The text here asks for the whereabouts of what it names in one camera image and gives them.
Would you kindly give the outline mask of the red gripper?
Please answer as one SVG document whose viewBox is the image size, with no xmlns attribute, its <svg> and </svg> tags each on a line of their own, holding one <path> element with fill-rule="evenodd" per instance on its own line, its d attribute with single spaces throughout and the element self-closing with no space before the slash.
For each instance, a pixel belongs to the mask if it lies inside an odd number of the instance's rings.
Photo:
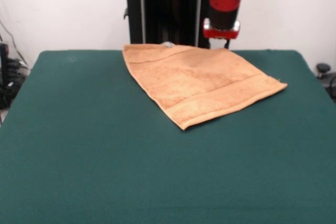
<svg viewBox="0 0 336 224">
<path fill-rule="evenodd" d="M 229 49 L 230 40 L 236 39 L 240 32 L 240 21 L 236 20 L 234 25 L 229 30 L 218 30 L 211 26 L 210 20 L 205 18 L 203 21 L 203 35 L 205 38 L 208 38 L 209 49 L 213 48 L 214 40 L 217 39 L 226 39 L 225 49 Z"/>
</svg>

